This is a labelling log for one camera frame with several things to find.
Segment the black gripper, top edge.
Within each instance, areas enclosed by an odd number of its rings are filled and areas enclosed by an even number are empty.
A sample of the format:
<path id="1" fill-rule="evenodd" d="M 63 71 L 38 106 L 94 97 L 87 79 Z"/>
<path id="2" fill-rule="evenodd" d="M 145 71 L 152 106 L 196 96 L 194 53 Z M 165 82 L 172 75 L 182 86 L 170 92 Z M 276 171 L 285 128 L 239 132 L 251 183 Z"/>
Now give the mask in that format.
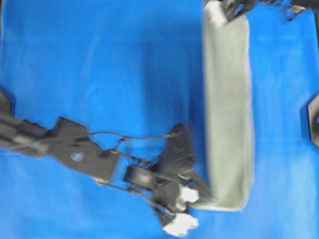
<path id="1" fill-rule="evenodd" d="M 221 9 L 226 20 L 233 21 L 251 10 L 251 2 L 249 0 L 222 0 Z"/>

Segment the black gripper, lower arm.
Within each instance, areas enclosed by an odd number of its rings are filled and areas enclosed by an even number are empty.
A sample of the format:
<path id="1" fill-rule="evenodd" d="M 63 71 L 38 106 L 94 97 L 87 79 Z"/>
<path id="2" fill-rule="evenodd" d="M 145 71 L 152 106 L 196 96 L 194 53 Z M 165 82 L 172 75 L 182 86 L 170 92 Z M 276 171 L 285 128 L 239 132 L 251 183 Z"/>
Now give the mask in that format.
<path id="1" fill-rule="evenodd" d="M 199 226 L 188 205 L 210 202 L 213 195 L 207 183 L 193 171 L 190 133 L 183 123 L 171 130 L 163 152 L 154 165 L 143 168 L 129 166 L 124 180 L 152 193 L 151 201 L 161 228 L 169 235 L 183 237 Z"/>

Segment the black robot base, right edge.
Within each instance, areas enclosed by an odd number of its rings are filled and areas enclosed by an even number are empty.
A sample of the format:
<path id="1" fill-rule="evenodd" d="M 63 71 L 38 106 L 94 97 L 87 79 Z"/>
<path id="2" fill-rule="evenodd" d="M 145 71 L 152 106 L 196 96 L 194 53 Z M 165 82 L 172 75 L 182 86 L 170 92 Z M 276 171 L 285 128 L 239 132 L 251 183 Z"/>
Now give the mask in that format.
<path id="1" fill-rule="evenodd" d="M 319 93 L 312 95 L 300 109 L 303 139 L 319 149 Z"/>

